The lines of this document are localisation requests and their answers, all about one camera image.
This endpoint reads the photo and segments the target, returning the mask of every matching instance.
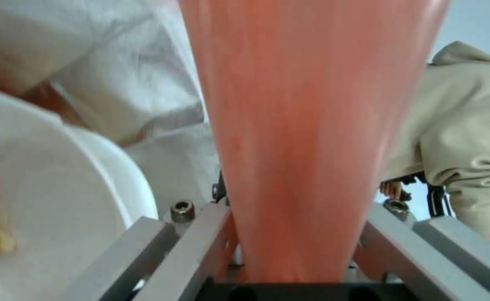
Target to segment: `beige hoodie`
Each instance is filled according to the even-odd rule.
[[[490,55],[461,42],[428,66],[383,179],[425,171],[457,218],[490,234]]]

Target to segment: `white wall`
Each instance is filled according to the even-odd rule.
[[[454,0],[432,48],[432,56],[457,40],[490,53],[490,0]],[[413,200],[409,205],[417,219],[428,219],[426,185],[417,183],[404,189],[412,194]],[[384,199],[379,194],[375,197],[376,202]]]

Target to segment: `white container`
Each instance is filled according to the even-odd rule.
[[[157,217],[142,173],[106,139],[0,93],[0,300],[58,295],[140,216]]]

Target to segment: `gray metal bar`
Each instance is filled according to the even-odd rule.
[[[236,244],[229,208],[205,208],[134,300],[194,300],[208,276],[223,272]]]
[[[124,300],[163,261],[178,237],[166,223],[141,217],[56,301]]]
[[[375,280],[395,274],[421,300],[490,301],[489,291],[380,204],[373,204],[354,260]]]
[[[490,291],[490,242],[453,217],[418,222],[413,230]]]

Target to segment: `pink translucent tube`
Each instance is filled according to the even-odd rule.
[[[182,0],[252,282],[346,271],[447,0]]]

